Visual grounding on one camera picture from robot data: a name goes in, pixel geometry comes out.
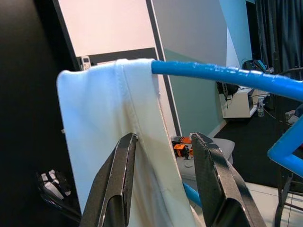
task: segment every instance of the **bottle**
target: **bottle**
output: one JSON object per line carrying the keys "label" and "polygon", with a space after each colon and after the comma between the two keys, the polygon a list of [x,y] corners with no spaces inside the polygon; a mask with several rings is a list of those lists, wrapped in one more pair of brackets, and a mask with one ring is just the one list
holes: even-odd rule
{"label": "bottle", "polygon": [[264,97],[258,97],[258,117],[264,117],[263,100]]}

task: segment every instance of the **wire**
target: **wire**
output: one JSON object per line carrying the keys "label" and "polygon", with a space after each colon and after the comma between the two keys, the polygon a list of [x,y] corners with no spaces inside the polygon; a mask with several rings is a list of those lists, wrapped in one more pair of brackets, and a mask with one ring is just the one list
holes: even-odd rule
{"label": "wire", "polygon": [[268,115],[269,116],[271,116],[272,118],[274,118],[274,119],[276,119],[273,115],[271,115],[265,108],[263,108],[263,110],[266,112],[266,113],[268,113]]}
{"label": "wire", "polygon": [[263,108],[263,110],[268,113],[269,116],[271,116],[272,118],[276,119],[273,115],[271,115],[265,108]]}
{"label": "wire", "polygon": [[290,210],[289,210],[289,215],[288,215],[288,222],[287,222],[287,226],[288,226],[288,224],[289,224],[289,218],[290,218],[290,212],[292,211],[292,207],[290,207]]}
{"label": "wire", "polygon": [[246,58],[244,58],[244,59],[241,61],[242,66],[243,66],[243,61],[244,61],[244,60],[247,60],[247,59],[246,59]]}
{"label": "wire", "polygon": [[290,72],[296,72],[296,71],[302,71],[302,70],[303,70],[303,67],[292,68],[292,69],[289,69],[289,70],[287,70],[287,71],[280,72],[279,74],[280,74],[280,75],[285,75],[285,74],[290,73]]}

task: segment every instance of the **white cloth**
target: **white cloth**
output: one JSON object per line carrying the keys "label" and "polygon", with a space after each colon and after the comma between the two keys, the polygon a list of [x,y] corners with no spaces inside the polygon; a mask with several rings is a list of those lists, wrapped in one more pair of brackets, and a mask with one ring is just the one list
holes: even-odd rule
{"label": "white cloth", "polygon": [[130,227],[196,226],[162,117],[152,60],[63,71],[58,96],[83,212],[93,179],[117,141],[139,136]]}

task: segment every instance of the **black curtain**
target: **black curtain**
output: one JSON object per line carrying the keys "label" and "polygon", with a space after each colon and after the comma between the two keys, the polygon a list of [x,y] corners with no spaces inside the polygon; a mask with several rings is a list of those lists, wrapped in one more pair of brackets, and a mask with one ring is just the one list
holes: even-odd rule
{"label": "black curtain", "polygon": [[[303,0],[256,0],[262,60],[275,73],[303,67]],[[302,72],[288,74],[303,80]]]}

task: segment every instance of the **blue foam tube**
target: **blue foam tube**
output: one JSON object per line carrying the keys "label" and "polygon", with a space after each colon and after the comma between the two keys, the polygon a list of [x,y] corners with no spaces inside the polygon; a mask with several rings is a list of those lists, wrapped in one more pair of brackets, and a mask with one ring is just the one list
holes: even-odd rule
{"label": "blue foam tube", "polygon": [[153,61],[151,63],[151,70],[154,74],[195,77],[253,87],[303,101],[302,81],[279,75],[266,74],[260,71],[178,61]]}
{"label": "blue foam tube", "polygon": [[197,204],[199,207],[202,207],[201,201],[200,201],[200,197],[199,197],[199,193],[194,190],[193,188],[191,188],[188,184],[183,183],[183,187],[186,193],[186,196],[195,204]]}
{"label": "blue foam tube", "polygon": [[[226,68],[196,62],[153,61],[154,74],[168,74],[210,79],[265,90],[303,102],[303,82],[260,71]],[[303,177],[303,160],[293,152],[303,143],[303,116],[268,151],[268,156],[278,164]]]}

